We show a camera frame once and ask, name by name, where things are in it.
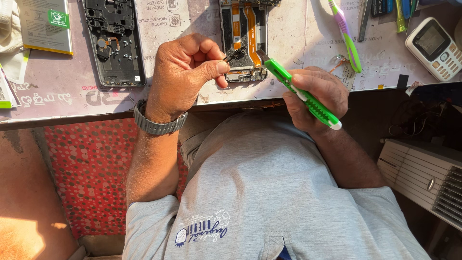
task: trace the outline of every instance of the green battery sticker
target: green battery sticker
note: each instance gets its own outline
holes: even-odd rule
[[[69,14],[59,12],[56,10],[48,10],[48,22],[51,25],[63,27],[69,29]]]

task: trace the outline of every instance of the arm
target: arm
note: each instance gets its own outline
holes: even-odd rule
[[[340,80],[316,67],[289,71],[294,86],[309,91],[337,118],[348,110],[348,90]],[[317,120],[292,92],[283,95],[294,125],[315,140],[330,171],[341,188],[386,186],[375,163],[343,129],[332,130]]]
[[[218,45],[193,33],[160,45],[145,116],[164,124],[176,120],[194,103],[209,80],[227,86],[229,65]],[[162,136],[138,131],[138,141],[127,174],[127,205],[174,194],[178,185],[176,147],[178,131]]]

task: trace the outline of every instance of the man's left hand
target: man's left hand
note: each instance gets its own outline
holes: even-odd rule
[[[207,81],[215,79],[218,86],[227,87],[223,74],[230,67],[224,58],[218,45],[199,33],[161,44],[146,117],[159,124],[172,122],[191,108]]]

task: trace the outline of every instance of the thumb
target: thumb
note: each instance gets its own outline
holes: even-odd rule
[[[228,73],[230,66],[225,61],[213,60],[203,62],[192,70],[188,70],[189,80],[200,86],[204,85],[207,81],[218,78],[224,73]]]
[[[291,91],[282,94],[282,98],[286,103],[287,111],[289,111],[295,127],[302,131],[307,131],[309,125],[313,124],[314,119],[306,109],[303,101]]]

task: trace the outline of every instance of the gray watch strap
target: gray watch strap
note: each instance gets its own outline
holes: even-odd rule
[[[135,106],[133,116],[135,117],[135,122],[139,126],[139,128],[151,135],[164,135],[177,131],[178,129],[183,127],[184,122],[186,121],[186,117],[188,116],[188,112],[185,112],[173,122],[166,124],[158,124],[152,122],[144,116],[145,110],[146,100],[140,100]]]

